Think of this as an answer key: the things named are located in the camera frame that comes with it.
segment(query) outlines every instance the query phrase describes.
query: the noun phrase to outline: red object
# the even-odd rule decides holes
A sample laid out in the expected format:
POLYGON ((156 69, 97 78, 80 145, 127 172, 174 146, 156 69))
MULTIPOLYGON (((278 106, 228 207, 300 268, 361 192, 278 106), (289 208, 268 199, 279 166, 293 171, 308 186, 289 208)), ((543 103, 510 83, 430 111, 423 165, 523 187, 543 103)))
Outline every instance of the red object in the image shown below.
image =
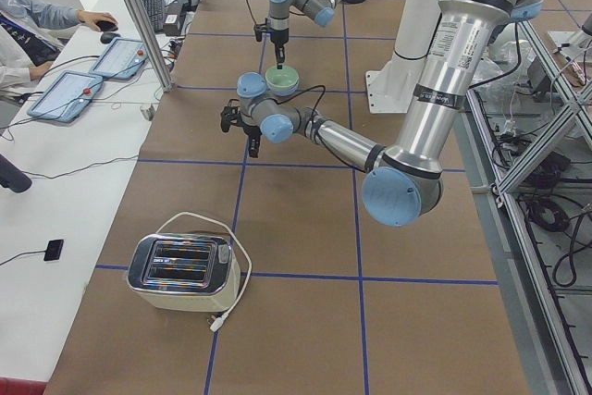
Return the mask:
POLYGON ((0 377, 0 395, 43 395, 47 383, 0 377))

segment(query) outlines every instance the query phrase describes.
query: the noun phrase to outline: table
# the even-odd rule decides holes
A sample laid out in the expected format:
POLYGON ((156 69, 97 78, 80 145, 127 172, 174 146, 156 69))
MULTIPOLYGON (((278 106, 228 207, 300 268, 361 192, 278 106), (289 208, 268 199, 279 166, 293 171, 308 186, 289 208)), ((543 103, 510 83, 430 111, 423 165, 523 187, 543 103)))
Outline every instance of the table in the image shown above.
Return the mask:
MULTIPOLYGON (((99 0, 93 10, 112 12, 122 36, 139 36, 123 0, 99 0)), ((55 63, 100 55, 105 46, 99 37, 79 27, 55 63)), ((159 36, 159 42, 167 38, 159 36)), ((94 60, 61 69, 86 72, 94 60)), ((40 89, 61 69, 49 73, 40 89)), ((117 93, 130 82, 106 82, 69 125, 35 121, 11 129, 15 140, 0 140, 0 152, 23 170, 48 176, 137 155, 151 125, 139 107, 157 102, 159 83, 154 71, 144 68, 136 83, 117 93)), ((31 104, 32 99, 13 122, 28 117, 31 104)), ((35 179, 22 194, 0 190, 3 259, 43 250, 52 239, 65 240, 57 262, 45 263, 42 255, 32 255, 0 268, 0 298, 5 302, 0 313, 0 376, 47 381, 52 375, 134 165, 132 159, 59 179, 35 179)))
MULTIPOLYGON (((292 138, 250 159, 239 131, 220 131, 239 75, 273 64, 243 2, 202 1, 46 395, 528 393, 453 135, 442 203, 394 229, 326 151, 292 138), (205 314, 154 309, 125 282, 138 240, 183 210, 228 222, 253 259, 214 335, 205 314)), ((339 6, 324 30, 295 19, 287 46, 301 88, 327 86, 322 112, 381 142, 402 117, 368 112, 364 73, 390 57, 403 4, 339 6)))

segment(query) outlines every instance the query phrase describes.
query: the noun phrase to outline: tablet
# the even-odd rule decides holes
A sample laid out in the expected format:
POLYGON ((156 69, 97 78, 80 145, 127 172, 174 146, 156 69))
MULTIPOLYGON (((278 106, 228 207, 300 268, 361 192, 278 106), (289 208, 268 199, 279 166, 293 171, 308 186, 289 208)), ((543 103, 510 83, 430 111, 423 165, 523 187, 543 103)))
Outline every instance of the tablet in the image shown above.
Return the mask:
POLYGON ((63 71, 27 114, 38 119, 71 122, 82 113, 101 87, 101 76, 63 71))
POLYGON ((106 80, 128 80, 138 72, 146 57, 142 41, 116 37, 92 65, 89 73, 106 80))

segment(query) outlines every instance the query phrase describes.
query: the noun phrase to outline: person's arm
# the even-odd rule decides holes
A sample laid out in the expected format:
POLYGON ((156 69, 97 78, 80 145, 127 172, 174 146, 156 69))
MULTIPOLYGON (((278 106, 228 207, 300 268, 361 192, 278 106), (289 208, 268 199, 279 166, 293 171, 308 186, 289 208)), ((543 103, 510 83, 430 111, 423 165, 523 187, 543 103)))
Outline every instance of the person's arm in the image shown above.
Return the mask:
POLYGON ((40 79, 49 68, 52 62, 45 62, 39 67, 30 68, 12 68, 0 66, 0 90, 5 87, 27 83, 32 80, 40 79))

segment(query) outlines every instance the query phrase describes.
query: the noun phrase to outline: label on robot arm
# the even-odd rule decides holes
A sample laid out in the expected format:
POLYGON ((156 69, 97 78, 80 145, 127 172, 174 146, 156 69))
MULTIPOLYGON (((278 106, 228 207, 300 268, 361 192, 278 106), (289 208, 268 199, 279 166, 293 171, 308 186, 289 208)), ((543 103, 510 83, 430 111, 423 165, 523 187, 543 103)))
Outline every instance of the label on robot arm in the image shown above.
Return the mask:
POLYGON ((467 22, 442 22, 429 55, 451 68, 475 70, 487 43, 486 29, 467 22))

